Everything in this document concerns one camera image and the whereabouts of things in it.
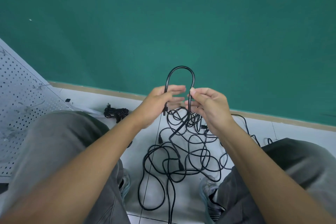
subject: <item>leg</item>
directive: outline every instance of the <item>leg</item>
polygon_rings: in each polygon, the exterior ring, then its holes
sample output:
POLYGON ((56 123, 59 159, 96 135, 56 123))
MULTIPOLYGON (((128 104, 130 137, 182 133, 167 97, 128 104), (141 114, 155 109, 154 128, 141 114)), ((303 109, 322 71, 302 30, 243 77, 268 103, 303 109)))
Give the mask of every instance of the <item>leg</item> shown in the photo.
MULTIPOLYGON (((22 144, 3 212, 108 130, 105 124, 83 112, 61 111, 41 116, 29 129, 22 144)), ((119 160, 85 224, 129 224, 118 185, 122 177, 123 166, 119 160)))
MULTIPOLYGON (((326 149, 285 138, 263 150, 302 188, 336 217, 336 159, 326 149)), ((235 167, 218 188, 217 203, 226 209, 216 223, 265 223, 235 167)))

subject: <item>green surface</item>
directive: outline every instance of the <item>green surface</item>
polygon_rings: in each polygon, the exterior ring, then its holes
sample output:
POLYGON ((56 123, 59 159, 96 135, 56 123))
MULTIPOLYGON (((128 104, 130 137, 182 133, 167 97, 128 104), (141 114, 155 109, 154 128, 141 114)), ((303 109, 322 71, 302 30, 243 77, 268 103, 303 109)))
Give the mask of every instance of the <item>green surface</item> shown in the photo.
POLYGON ((232 109, 336 125, 336 0, 1 0, 0 38, 47 80, 146 95, 186 65, 232 109))

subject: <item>floor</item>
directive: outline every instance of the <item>floor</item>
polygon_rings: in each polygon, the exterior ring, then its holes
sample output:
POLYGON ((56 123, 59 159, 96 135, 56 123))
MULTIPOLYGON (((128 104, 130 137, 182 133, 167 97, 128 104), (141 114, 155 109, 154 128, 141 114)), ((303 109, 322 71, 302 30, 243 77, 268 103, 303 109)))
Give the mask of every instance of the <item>floor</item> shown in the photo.
MULTIPOLYGON (((112 97, 107 95, 87 93, 76 90, 59 89, 59 96, 61 99, 70 99, 70 103, 76 107, 91 108, 96 111, 103 112, 107 103, 110 103, 115 108, 127 108, 134 110, 141 101, 125 99, 119 97, 112 97)), ((245 129, 245 124, 242 118, 234 117, 235 121, 245 129)), ((100 119, 110 128, 115 125, 114 119, 100 119)), ((260 144, 266 145, 267 138, 273 141, 282 138, 293 138, 298 140, 305 140, 316 143, 327 148, 334 156, 336 156, 336 132, 318 130, 313 128, 298 127, 294 125, 275 123, 270 121, 255 120, 246 118, 250 134, 255 134, 260 144)), ((124 168, 128 169, 131 176, 131 188, 126 196, 126 210, 132 224, 164 224, 168 221, 168 202, 167 200, 163 206, 155 211, 142 210, 138 202, 137 190, 138 184, 142 177, 142 159, 147 152, 149 146, 154 145, 157 141, 158 132, 163 128, 168 127, 166 117, 158 117, 152 125, 143 129, 133 140, 133 144, 122 155, 121 160, 124 168)), ((162 132, 163 141, 168 140, 169 130, 162 132)), ((179 140, 181 147, 186 147, 185 141, 179 140)), ((213 156, 219 157, 224 153, 224 149, 216 141, 211 143, 209 150, 213 156)), ((153 155, 154 163, 161 163, 162 156, 160 154, 153 155)), ((233 163, 229 159, 227 167, 231 167, 233 163)), ((222 171, 221 180, 229 173, 229 171, 222 171)), ((166 184, 166 178, 158 174, 162 183, 166 184)), ((204 223, 204 205, 199 197, 199 182, 203 175, 187 176, 181 183, 175 184, 176 202, 173 213, 173 223, 204 223)), ((145 175, 144 181, 140 188, 140 198, 146 207, 154 207, 163 199, 162 188, 159 183, 149 175, 145 175)))

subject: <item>perforated metal panel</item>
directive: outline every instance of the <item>perforated metal panel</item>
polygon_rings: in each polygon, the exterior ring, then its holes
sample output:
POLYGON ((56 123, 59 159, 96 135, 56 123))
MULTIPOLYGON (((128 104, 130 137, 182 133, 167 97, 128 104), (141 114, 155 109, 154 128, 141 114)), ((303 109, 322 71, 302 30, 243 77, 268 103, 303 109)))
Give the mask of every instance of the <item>perforated metal panel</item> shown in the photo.
POLYGON ((12 49, 0 44, 0 182, 5 182, 36 118, 71 108, 12 49))

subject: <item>forearm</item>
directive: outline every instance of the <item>forearm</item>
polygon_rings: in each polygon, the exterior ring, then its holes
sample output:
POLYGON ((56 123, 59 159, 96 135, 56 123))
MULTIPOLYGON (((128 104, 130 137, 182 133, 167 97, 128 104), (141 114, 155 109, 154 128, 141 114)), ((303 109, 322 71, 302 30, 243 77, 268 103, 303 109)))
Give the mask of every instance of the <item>forearm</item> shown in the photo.
POLYGON ((334 223, 237 124, 220 140, 267 223, 334 223))
POLYGON ((118 159, 140 130, 129 115, 39 184, 0 223, 82 223, 118 159))

